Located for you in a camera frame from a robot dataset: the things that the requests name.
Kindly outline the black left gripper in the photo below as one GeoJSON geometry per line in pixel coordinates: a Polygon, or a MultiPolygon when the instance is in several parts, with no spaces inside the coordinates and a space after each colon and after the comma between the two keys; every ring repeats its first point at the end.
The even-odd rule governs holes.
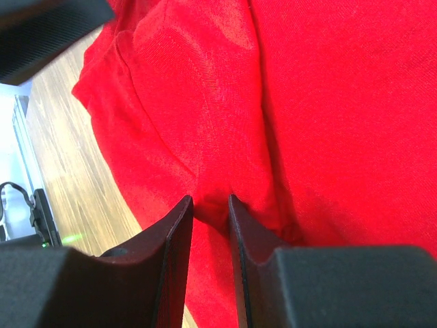
{"type": "Polygon", "coordinates": [[[24,83],[114,17],[107,1],[2,1],[1,82],[24,83]]]}

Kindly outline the red t-shirt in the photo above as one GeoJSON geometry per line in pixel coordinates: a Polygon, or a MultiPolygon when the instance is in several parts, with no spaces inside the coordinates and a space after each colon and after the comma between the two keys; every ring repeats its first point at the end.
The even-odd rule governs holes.
{"type": "Polygon", "coordinates": [[[73,95],[146,228],[195,205],[186,304],[238,324],[228,198],[296,246],[436,253],[435,1],[112,1],[73,95]]]}

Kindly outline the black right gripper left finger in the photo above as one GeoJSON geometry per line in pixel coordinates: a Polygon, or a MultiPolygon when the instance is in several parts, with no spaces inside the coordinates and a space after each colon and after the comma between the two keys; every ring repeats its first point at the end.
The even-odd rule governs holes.
{"type": "Polygon", "coordinates": [[[193,200],[100,256],[71,247],[1,248],[2,327],[180,327],[193,200]]]}

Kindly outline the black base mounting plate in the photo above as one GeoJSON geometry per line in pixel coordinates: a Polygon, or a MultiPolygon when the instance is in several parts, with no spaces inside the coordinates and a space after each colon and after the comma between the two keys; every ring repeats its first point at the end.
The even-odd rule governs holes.
{"type": "Polygon", "coordinates": [[[43,247],[62,246],[59,231],[53,219],[48,198],[43,189],[33,193],[34,205],[31,209],[30,222],[36,233],[42,238],[43,247]]]}

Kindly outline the aluminium frame rail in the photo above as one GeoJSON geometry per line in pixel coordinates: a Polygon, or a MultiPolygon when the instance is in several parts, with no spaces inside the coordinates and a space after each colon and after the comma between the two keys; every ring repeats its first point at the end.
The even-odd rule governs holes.
{"type": "Polygon", "coordinates": [[[29,193],[33,193],[36,189],[44,189],[44,182],[27,129],[26,114],[29,97],[15,95],[14,100],[12,126],[18,145],[18,157],[22,167],[26,189],[29,193]]]}

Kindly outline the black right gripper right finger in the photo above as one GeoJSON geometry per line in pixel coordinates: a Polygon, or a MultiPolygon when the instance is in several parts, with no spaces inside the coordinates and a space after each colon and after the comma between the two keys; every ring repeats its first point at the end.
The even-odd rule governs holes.
{"type": "Polygon", "coordinates": [[[423,249],[293,247],[229,198],[240,327],[435,327],[436,261],[423,249]]]}

